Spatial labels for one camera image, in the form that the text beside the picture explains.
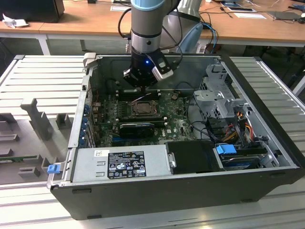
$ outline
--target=black plastic cover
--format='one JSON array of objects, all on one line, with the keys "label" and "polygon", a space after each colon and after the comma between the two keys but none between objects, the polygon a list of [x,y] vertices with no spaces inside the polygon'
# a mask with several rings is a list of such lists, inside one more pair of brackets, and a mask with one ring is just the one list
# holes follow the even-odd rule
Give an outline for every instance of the black plastic cover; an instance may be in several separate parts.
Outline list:
[{"label": "black plastic cover", "polygon": [[220,170],[213,143],[209,141],[184,141],[166,143],[168,153],[173,153],[177,167],[174,174],[208,173]]}]

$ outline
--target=yellow wire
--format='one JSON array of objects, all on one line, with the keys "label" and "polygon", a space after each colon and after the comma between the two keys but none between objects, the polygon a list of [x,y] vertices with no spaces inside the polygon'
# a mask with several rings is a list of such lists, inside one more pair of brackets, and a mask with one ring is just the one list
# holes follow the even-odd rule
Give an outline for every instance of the yellow wire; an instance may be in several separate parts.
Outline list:
[{"label": "yellow wire", "polygon": [[228,136],[225,140],[223,140],[224,142],[232,139],[233,137],[235,137],[237,135],[237,132],[235,131],[232,135]]}]

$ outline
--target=power supply label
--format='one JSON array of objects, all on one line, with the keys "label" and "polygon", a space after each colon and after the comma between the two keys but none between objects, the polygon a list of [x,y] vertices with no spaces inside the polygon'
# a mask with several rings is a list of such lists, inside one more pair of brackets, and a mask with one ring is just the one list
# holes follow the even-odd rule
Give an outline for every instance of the power supply label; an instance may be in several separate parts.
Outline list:
[{"label": "power supply label", "polygon": [[109,179],[122,179],[145,176],[146,166],[144,151],[108,154]]}]

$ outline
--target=metal bracket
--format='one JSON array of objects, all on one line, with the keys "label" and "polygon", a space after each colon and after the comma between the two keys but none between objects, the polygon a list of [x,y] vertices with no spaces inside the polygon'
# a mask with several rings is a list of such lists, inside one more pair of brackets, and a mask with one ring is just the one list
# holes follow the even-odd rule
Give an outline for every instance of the metal bracket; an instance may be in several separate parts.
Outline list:
[{"label": "metal bracket", "polygon": [[92,66],[94,66],[96,64],[95,63],[96,60],[97,58],[95,52],[85,53],[84,59],[82,61],[84,64],[84,68],[91,68]]},{"label": "metal bracket", "polygon": [[24,57],[25,57],[25,55],[16,55],[14,57],[14,60],[23,60]]},{"label": "metal bracket", "polygon": [[40,138],[42,140],[48,140],[51,137],[51,133],[48,130],[50,122],[44,112],[40,114],[36,105],[36,99],[24,99],[20,107],[22,110],[25,110],[29,114],[31,118],[31,124],[33,128],[38,131]]}]

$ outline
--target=paper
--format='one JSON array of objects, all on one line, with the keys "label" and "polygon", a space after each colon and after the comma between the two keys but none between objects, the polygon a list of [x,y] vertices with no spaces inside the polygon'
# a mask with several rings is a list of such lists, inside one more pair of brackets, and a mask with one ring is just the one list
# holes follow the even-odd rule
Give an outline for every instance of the paper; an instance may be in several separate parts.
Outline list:
[{"label": "paper", "polygon": [[129,9],[130,7],[127,6],[111,6],[110,11],[122,11],[124,12],[125,10]]},{"label": "paper", "polygon": [[3,14],[3,20],[2,22],[4,24],[6,24],[8,27],[11,27],[11,28],[16,28],[16,27],[22,27],[22,26],[28,26],[29,24],[24,20],[24,19],[12,19],[12,18],[9,18],[7,16],[5,16]]},{"label": "paper", "polygon": [[262,14],[255,13],[234,13],[238,18],[252,18],[252,19],[267,19]]}]

